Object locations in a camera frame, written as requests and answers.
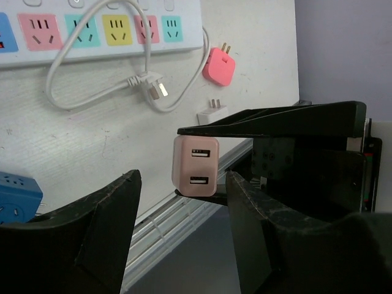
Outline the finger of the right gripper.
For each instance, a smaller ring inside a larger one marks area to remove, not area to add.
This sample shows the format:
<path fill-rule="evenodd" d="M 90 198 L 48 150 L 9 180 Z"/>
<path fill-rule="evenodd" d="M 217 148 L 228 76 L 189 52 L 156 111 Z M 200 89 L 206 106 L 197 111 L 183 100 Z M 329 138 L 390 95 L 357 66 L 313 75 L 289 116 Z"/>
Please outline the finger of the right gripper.
<path fill-rule="evenodd" d="M 179 135 L 201 137 L 352 137 L 363 135 L 367 106 L 346 101 L 243 110 L 211 124 L 182 127 Z"/>
<path fill-rule="evenodd" d="M 175 194 L 181 197 L 191 198 L 200 200 L 208 203 L 214 203 L 217 205 L 227 206 L 227 191 L 226 189 L 217 189 L 216 192 L 209 197 L 196 197 L 196 196 L 185 196 L 179 190 L 175 190 Z"/>

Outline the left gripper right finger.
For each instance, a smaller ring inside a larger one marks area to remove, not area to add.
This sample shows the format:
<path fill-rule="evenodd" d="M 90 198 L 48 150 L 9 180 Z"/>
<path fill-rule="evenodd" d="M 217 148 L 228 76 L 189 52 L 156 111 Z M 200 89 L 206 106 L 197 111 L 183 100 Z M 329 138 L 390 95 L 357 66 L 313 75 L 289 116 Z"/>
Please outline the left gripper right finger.
<path fill-rule="evenodd" d="M 328 223 L 226 175 L 242 293 L 390 293 L 391 215 L 353 213 Z"/>

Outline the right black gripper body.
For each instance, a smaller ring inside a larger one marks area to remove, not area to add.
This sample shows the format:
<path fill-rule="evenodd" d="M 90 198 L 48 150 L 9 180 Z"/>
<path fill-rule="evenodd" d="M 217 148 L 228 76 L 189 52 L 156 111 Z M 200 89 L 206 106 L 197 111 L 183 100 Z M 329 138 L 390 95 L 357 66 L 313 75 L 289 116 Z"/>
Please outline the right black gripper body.
<path fill-rule="evenodd" d="M 265 137 L 252 147 L 252 174 L 261 191 L 306 213 L 373 213 L 382 140 L 344 137 Z"/>

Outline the pink usb charger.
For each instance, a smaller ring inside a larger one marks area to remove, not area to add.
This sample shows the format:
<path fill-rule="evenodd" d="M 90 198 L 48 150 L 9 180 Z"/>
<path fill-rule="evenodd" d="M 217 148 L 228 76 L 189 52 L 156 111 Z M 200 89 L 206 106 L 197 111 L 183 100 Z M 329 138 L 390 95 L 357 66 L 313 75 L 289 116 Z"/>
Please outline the pink usb charger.
<path fill-rule="evenodd" d="M 185 197 L 210 197 L 217 189 L 219 142 L 179 135 L 174 140 L 171 180 Z"/>

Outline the blue cube plug adapter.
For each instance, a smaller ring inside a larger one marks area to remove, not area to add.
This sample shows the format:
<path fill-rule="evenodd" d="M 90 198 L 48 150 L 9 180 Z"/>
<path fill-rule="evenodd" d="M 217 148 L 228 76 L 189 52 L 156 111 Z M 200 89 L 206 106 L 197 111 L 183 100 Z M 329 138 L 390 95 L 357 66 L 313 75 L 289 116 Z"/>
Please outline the blue cube plug adapter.
<path fill-rule="evenodd" d="M 35 179 L 1 172 L 1 224 L 30 221 L 42 199 L 43 192 Z"/>

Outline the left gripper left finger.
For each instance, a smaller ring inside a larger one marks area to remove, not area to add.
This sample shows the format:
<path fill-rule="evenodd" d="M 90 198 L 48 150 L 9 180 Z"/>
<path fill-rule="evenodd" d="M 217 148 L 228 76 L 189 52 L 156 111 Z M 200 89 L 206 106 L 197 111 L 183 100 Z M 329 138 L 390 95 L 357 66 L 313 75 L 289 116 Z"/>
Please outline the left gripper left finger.
<path fill-rule="evenodd" d="M 1 225 L 1 292 L 119 293 L 140 194 L 131 170 L 27 223 Z"/>

